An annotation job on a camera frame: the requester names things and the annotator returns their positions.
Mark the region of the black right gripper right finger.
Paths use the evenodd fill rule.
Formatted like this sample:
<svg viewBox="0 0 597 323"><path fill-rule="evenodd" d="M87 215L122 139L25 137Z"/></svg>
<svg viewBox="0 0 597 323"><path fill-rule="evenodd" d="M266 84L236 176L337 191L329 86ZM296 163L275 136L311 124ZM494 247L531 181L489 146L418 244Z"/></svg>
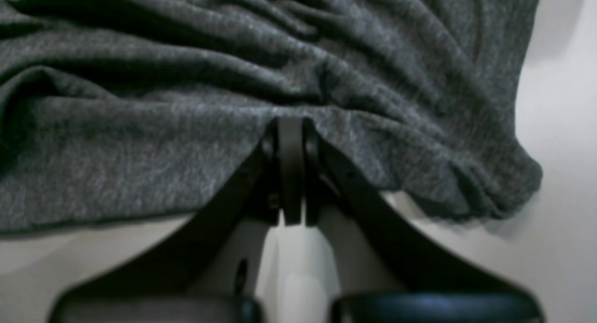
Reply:
<svg viewBox="0 0 597 323"><path fill-rule="evenodd" d="M303 150L307 225L320 219L322 195L316 188L330 189L375 255L405 287L337 298L331 305L333 323L545 322L528 290L465 261L410 225L308 118L303 121Z"/></svg>

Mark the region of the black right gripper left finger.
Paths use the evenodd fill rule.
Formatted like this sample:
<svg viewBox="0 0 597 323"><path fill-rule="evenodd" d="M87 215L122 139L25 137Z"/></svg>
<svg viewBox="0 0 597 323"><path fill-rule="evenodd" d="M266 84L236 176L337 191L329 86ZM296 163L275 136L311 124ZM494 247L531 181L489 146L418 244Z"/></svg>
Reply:
<svg viewBox="0 0 597 323"><path fill-rule="evenodd" d="M259 304L237 290L202 296L192 283L238 223L301 222L304 121L275 118L251 155L216 195L175 233L113 271L59 297L50 323L260 323Z"/></svg>

